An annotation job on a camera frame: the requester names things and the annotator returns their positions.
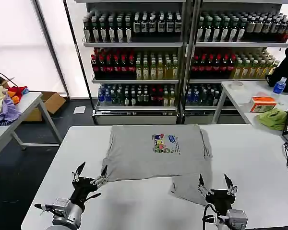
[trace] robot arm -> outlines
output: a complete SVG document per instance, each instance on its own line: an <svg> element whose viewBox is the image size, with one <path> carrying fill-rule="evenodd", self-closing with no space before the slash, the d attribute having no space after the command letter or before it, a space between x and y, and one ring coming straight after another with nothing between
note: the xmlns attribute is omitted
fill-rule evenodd
<svg viewBox="0 0 288 230"><path fill-rule="evenodd" d="M90 192L97 191L98 188L107 182L107 166L96 179L80 177L84 166L85 162L81 164L75 172L72 172L74 192L72 193L71 198L57 198L52 205L34 205L36 208L53 214L52 223L54 226L49 227L48 230L77 230L80 228L81 215L85 210L84 203L89 199L101 195L100 193L97 193L87 198Z"/></svg>

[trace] gray t-shirt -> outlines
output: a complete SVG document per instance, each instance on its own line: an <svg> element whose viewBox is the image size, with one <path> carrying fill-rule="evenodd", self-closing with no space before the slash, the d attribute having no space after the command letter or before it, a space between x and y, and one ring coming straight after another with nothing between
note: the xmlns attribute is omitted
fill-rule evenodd
<svg viewBox="0 0 288 230"><path fill-rule="evenodd" d="M109 182L172 177L205 170L207 157L208 135L198 125L113 126L102 168Z"/></svg>

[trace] metal shelving unit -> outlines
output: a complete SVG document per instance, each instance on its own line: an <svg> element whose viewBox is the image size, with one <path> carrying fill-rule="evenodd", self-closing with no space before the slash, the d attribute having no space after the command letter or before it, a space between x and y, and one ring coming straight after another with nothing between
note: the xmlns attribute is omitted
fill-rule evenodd
<svg viewBox="0 0 288 230"><path fill-rule="evenodd" d="M177 84L179 82L178 79L172 80L97 80L93 78L92 83L98 84Z"/></svg>
<svg viewBox="0 0 288 230"><path fill-rule="evenodd" d="M288 43L268 42L197 42L196 47L276 47L286 48Z"/></svg>

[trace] store shelf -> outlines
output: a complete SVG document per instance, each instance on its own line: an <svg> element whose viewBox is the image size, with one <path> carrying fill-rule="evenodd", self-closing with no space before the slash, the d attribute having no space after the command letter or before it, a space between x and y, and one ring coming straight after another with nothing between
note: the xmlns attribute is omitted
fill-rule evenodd
<svg viewBox="0 0 288 230"><path fill-rule="evenodd" d="M286 48L288 43L273 42L197 42L196 47L279 47Z"/></svg>
<svg viewBox="0 0 288 230"><path fill-rule="evenodd" d="M176 111L174 106L98 106L97 111Z"/></svg>
<svg viewBox="0 0 288 230"><path fill-rule="evenodd" d="M171 37L133 37L132 42L84 42L85 47L181 47L180 36Z"/></svg>
<svg viewBox="0 0 288 230"><path fill-rule="evenodd" d="M265 79L190 79L190 84L221 83L222 81L265 81Z"/></svg>
<svg viewBox="0 0 288 230"><path fill-rule="evenodd" d="M186 106L185 111L214 111L216 106ZM234 106L223 107L222 110L236 110Z"/></svg>
<svg viewBox="0 0 288 230"><path fill-rule="evenodd" d="M204 0L204 2L288 4L288 0Z"/></svg>
<svg viewBox="0 0 288 230"><path fill-rule="evenodd" d="M186 0L74 0L77 3L185 2Z"/></svg>
<svg viewBox="0 0 288 230"><path fill-rule="evenodd" d="M96 80L93 79L92 83L99 84L177 84L178 80Z"/></svg>

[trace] plastic bottle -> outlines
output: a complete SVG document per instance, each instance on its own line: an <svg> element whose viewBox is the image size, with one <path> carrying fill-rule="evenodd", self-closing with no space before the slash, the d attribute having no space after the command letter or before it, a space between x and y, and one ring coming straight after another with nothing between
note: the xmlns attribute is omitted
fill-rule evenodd
<svg viewBox="0 0 288 230"><path fill-rule="evenodd" d="M273 88L272 96L278 103L280 102L279 97L286 87L286 80L287 78L281 78L281 80L279 80Z"/></svg>
<svg viewBox="0 0 288 230"><path fill-rule="evenodd" d="M136 61L135 72L136 72L137 80L141 80L143 73L142 73L141 63L139 60Z"/></svg>
<svg viewBox="0 0 288 230"><path fill-rule="evenodd" d="M200 17L200 21L198 23L198 29L197 29L197 36L196 36L197 42L202 41L203 29L204 29L204 18Z"/></svg>

